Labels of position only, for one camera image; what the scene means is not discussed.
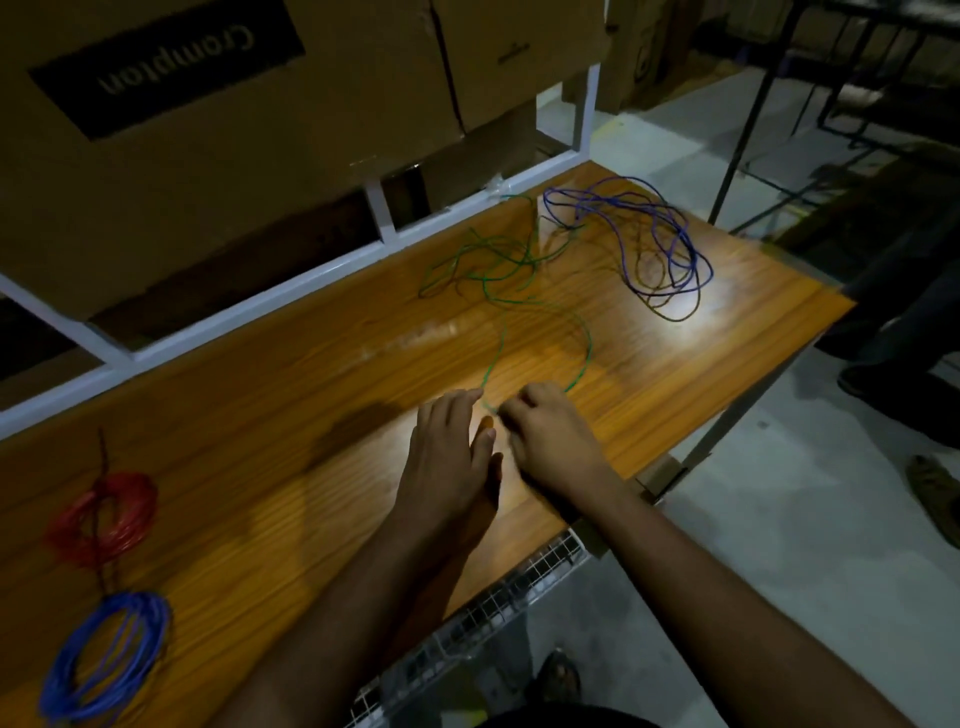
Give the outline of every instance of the black label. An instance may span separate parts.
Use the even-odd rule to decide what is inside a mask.
[[[214,0],[30,71],[89,139],[302,56],[282,0]]]

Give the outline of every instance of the red wire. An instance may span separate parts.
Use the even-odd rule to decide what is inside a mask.
[[[97,527],[100,507],[113,500],[115,518],[110,528]],[[93,489],[80,496],[47,528],[46,540],[63,561],[97,571],[143,541],[156,515],[156,487],[143,473],[110,473],[97,478]],[[93,535],[84,533],[90,520]]]

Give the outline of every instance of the left hand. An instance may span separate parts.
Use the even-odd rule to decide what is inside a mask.
[[[408,528],[440,535],[469,514],[486,486],[498,485],[503,454],[493,454],[496,430],[481,427],[469,441],[470,415],[482,395],[459,389],[420,407],[391,513]]]

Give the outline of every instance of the right hand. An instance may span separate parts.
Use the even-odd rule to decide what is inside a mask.
[[[577,408],[554,382],[527,384],[499,409],[522,473],[581,512],[621,483]]]

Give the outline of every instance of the metal grid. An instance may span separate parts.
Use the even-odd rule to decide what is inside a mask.
[[[345,728],[372,728],[421,694],[589,558],[567,530],[357,693]]]

